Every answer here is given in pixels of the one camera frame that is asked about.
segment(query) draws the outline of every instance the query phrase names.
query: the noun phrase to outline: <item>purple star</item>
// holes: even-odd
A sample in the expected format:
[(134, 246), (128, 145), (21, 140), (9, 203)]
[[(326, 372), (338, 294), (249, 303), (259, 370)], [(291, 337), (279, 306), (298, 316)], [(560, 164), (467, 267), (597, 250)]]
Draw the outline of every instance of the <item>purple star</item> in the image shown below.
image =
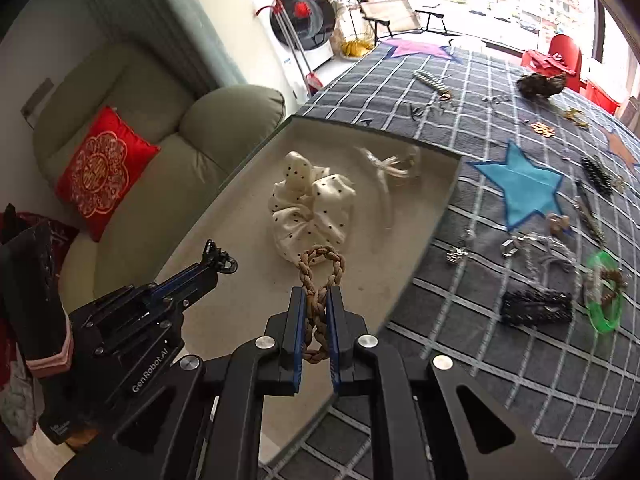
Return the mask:
[(389, 59), (390, 57), (410, 56), (411, 54), (427, 54), (428, 56), (452, 59), (447, 51), (433, 43), (394, 39), (385, 40), (383, 43), (391, 45), (391, 49), (386, 53), (384, 59)]

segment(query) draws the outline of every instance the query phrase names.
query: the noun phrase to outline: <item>blue gripper pad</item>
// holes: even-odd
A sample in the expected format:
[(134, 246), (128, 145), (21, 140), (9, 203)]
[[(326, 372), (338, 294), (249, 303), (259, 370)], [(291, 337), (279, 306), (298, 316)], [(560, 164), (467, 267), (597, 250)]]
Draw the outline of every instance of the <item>blue gripper pad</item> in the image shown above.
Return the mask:
[(334, 392), (340, 387), (340, 351), (338, 350), (338, 333), (335, 324), (334, 304), (327, 294), (326, 302), (326, 328), (327, 343), (329, 345), (329, 365), (331, 368), (331, 382), (334, 384)]
[(293, 383), (296, 393), (300, 391), (300, 381), (302, 380), (302, 351), (305, 347), (305, 312), (306, 296), (302, 294), (300, 305), (298, 306), (298, 316), (296, 317), (296, 345), (293, 354)]

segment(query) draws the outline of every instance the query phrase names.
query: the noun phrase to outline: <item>green bangle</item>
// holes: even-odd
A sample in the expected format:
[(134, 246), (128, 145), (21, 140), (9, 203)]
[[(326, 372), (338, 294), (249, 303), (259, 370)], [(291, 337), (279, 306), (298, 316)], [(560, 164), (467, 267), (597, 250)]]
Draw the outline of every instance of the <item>green bangle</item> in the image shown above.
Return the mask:
[(587, 267), (589, 267), (590, 272), (584, 282), (584, 299), (589, 311), (589, 320), (596, 332), (606, 334), (615, 330), (620, 324), (622, 292), (616, 294), (616, 297), (611, 301), (609, 311), (605, 314), (600, 304), (602, 289), (607, 287), (610, 290), (615, 290), (617, 284), (613, 280), (602, 279), (600, 272), (602, 270), (615, 270), (618, 266), (609, 253), (600, 251), (588, 259)]

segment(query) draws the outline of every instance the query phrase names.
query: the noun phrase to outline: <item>washing machine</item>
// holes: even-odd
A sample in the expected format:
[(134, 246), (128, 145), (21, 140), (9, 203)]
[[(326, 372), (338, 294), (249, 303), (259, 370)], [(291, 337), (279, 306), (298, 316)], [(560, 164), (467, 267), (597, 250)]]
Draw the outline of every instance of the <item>washing machine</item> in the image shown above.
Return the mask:
[[(270, 6), (272, 3), (273, 0), (254, 0), (256, 10)], [(333, 8), (327, 0), (282, 0), (282, 3), (298, 32), (298, 37), (305, 49), (306, 60), (311, 69), (315, 70), (334, 56), (328, 41), (335, 27)], [(334, 17), (333, 24), (330, 19), (331, 15)], [(260, 20), (271, 43), (273, 43), (274, 50), (282, 62), (287, 80), (293, 88), (298, 102), (304, 103), (306, 101), (305, 83), (300, 76), (291, 50), (284, 43), (284, 38), (272, 13), (268, 9), (264, 10), (257, 19)], [(304, 67), (300, 56), (298, 59)]]

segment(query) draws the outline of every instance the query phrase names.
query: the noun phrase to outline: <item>red chair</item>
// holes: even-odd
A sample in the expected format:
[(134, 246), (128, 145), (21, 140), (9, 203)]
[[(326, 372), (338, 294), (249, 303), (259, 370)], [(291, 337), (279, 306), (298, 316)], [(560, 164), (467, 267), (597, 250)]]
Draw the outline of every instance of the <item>red chair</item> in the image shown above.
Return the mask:
[(582, 52), (574, 40), (566, 34), (556, 34), (549, 44), (549, 55), (560, 54), (564, 64), (575, 72), (574, 76), (566, 78), (566, 86), (575, 92), (580, 92), (580, 69), (582, 68)]
[[(531, 62), (531, 52), (527, 50), (522, 54), (520, 64), (526, 66), (535, 72), (539, 72), (547, 77), (559, 75), (562, 71), (559, 68), (551, 66), (549, 68), (539, 68)], [(549, 44), (549, 55), (560, 54), (564, 60), (564, 64), (575, 72), (574, 76), (567, 75), (566, 86), (571, 90), (580, 92), (580, 69), (582, 68), (582, 53), (580, 48), (574, 43), (569, 36), (565, 34), (556, 34)]]

